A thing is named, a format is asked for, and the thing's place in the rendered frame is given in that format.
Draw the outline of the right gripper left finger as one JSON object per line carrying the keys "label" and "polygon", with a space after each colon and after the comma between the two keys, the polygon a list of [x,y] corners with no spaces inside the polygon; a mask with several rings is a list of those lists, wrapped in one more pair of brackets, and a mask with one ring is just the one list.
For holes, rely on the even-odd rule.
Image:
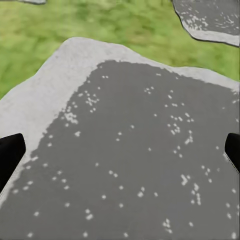
{"label": "right gripper left finger", "polygon": [[0,138],[0,193],[26,153],[22,133]]}

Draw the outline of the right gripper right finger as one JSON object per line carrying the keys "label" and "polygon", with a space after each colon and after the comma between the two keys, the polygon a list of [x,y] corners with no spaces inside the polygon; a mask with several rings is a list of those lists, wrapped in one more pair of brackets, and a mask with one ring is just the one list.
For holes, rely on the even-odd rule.
{"label": "right gripper right finger", "polygon": [[240,134],[231,132],[228,134],[224,151],[240,172]]}

